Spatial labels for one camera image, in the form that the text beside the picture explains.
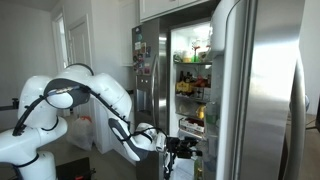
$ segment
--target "stainless steel refrigerator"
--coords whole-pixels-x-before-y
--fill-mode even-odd
[[[210,1],[133,28],[135,124],[150,123],[171,136],[181,136],[178,117],[184,115],[178,110],[192,107],[176,104],[181,70],[179,63],[173,63],[172,34],[177,25],[189,26],[188,22],[209,17],[210,59],[200,65],[211,66],[210,99],[204,101],[206,131],[196,136],[209,149],[209,160],[203,159],[203,179],[297,179],[305,121],[299,53],[303,9],[303,0]],[[292,135],[286,153],[290,101]],[[212,112],[216,121],[210,124],[207,118]],[[162,165],[162,155],[151,152],[137,162],[137,179],[162,180]]]

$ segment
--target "plastic bag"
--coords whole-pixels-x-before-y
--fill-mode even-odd
[[[72,122],[67,134],[67,141],[86,151],[91,150],[93,127],[89,116],[81,116]]]

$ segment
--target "kitchen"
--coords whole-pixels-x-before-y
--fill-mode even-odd
[[[312,3],[316,3],[316,2],[306,1],[306,8],[311,9],[312,7],[316,7],[316,5],[313,5]],[[3,10],[2,12],[6,12],[5,13],[6,15],[10,14],[9,12],[7,13],[7,11],[9,11],[10,9],[17,10],[15,9],[17,7],[13,4],[9,5],[3,2],[3,7],[4,6],[8,10],[6,11]],[[161,15],[161,14],[163,15],[163,14],[167,14],[167,12],[170,12],[170,10],[167,10],[167,12],[161,13],[159,12],[160,10],[158,9],[159,8],[156,8],[154,12],[157,15]],[[134,80],[128,78],[132,76],[131,74],[132,67],[128,66],[132,63],[132,58],[131,58],[132,52],[130,47],[131,46],[131,29],[139,25],[140,20],[146,21],[146,20],[152,19],[152,15],[150,15],[150,12],[145,12],[145,14],[142,13],[142,15],[140,16],[139,4],[137,1],[126,1],[126,0],[108,1],[108,2],[107,1],[59,1],[59,3],[55,6],[55,8],[50,12],[46,13],[45,15],[46,20],[49,21],[47,22],[46,27],[50,26],[51,18],[54,18],[54,16],[58,14],[58,12],[60,12],[61,10],[64,11],[66,27],[68,25],[71,25],[73,22],[75,22],[79,18],[83,17],[85,14],[88,14],[93,69],[95,70],[96,73],[106,72],[114,76],[120,82],[120,84],[123,85],[126,89],[132,89],[134,86]],[[316,65],[318,63],[318,61],[316,61],[317,51],[314,49],[315,47],[317,47],[317,42],[319,41],[316,40],[316,37],[317,37],[316,36],[317,31],[315,31],[316,28],[312,28],[317,24],[311,21],[312,17],[310,16],[311,15],[313,15],[314,17],[317,17],[317,16],[316,14],[312,14],[312,13],[316,13],[316,11],[308,10],[308,11],[305,11],[305,13],[309,13],[305,15],[305,18],[309,17],[309,19],[303,21],[303,25],[305,26],[303,26],[302,28],[301,52],[302,52],[302,59],[303,60],[308,59],[311,62],[310,64],[308,62],[304,62],[305,69],[306,69],[306,85],[307,85],[306,93],[311,99],[311,105],[308,112],[311,114],[316,114],[317,100],[318,100],[318,92],[316,91],[320,88],[315,88],[315,86],[317,86],[317,83],[313,82],[314,78],[312,77],[315,76],[314,75],[315,72],[318,72],[317,69],[314,69],[318,67]],[[52,34],[50,28],[47,28],[44,30],[47,33],[44,34],[43,36],[46,38],[50,37],[50,34]],[[8,34],[8,32],[11,32],[11,29],[6,29],[6,31],[1,34],[3,35]],[[38,49],[32,50],[34,54],[40,51],[41,51],[40,47],[38,47]],[[24,52],[15,52],[14,50],[13,52],[17,54],[24,53]],[[8,82],[7,80],[3,80],[4,83],[2,84],[9,83],[8,87],[11,87],[11,89],[4,90],[6,91],[5,92],[6,96],[3,96],[1,98],[3,100],[2,102],[4,103],[2,105],[9,104],[11,97],[16,97],[19,95],[22,85],[27,77],[32,76],[34,74],[48,73],[48,75],[51,75],[51,76],[56,74],[57,72],[57,70],[55,70],[56,62],[54,60],[54,54],[52,54],[54,52],[50,52],[50,51],[47,51],[47,52],[48,53],[43,54],[42,57],[47,57],[49,59],[42,60],[42,61],[47,61],[50,64],[49,67],[51,68],[48,67],[49,72],[43,72],[41,71],[41,68],[36,68],[37,70],[30,68],[29,71],[27,72],[26,70],[23,70],[24,66],[29,67],[30,64],[32,64],[30,62],[33,61],[32,58],[34,57],[30,57],[30,59],[26,59],[27,57],[24,57],[22,56],[24,54],[21,54],[21,56],[24,57],[23,61],[20,60],[22,59],[20,57],[11,57],[12,55],[11,56],[8,55],[6,57],[9,59],[15,59],[16,61],[14,63],[10,62],[12,63],[12,65],[10,65],[11,71],[8,72],[8,70],[3,70],[3,72],[6,73],[4,76],[12,76],[12,72],[19,71],[21,75],[21,77],[20,76],[19,77],[21,79],[17,80],[17,82],[19,82],[18,86],[16,85],[17,84],[16,82]],[[106,114],[104,113],[104,110],[102,108],[99,108],[99,106],[96,106],[96,108],[94,109],[93,117],[99,118],[99,117],[105,117],[105,116]],[[9,115],[4,115],[4,117],[5,117],[4,119],[13,119],[15,115],[9,114]],[[122,149],[122,146],[114,138],[109,139],[104,143],[105,143],[104,145],[101,145],[102,151],[109,151],[111,149],[116,149],[119,151],[119,153],[124,155],[124,150]]]

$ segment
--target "refrigerator handle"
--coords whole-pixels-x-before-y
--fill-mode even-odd
[[[152,118],[153,118],[153,123],[154,126],[156,126],[156,119],[155,119],[155,107],[154,107],[154,86],[155,86],[155,76],[156,76],[156,67],[158,65],[157,61],[158,56],[154,55],[153,58],[153,64],[152,64],[152,74],[151,74],[151,101],[152,101]]]
[[[305,140],[305,83],[301,59],[298,58],[291,92],[291,139],[284,180],[297,180]]]

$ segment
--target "refrigerator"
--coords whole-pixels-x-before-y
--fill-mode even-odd
[[[298,179],[305,130],[303,10],[303,0],[209,1],[132,29],[136,126],[150,123],[204,145],[199,161],[176,160],[171,179],[197,173],[200,179]],[[183,38],[197,26],[207,29],[201,37]],[[180,90],[190,79],[204,83]],[[138,180],[163,179],[162,154],[150,152],[136,163],[136,173]]]

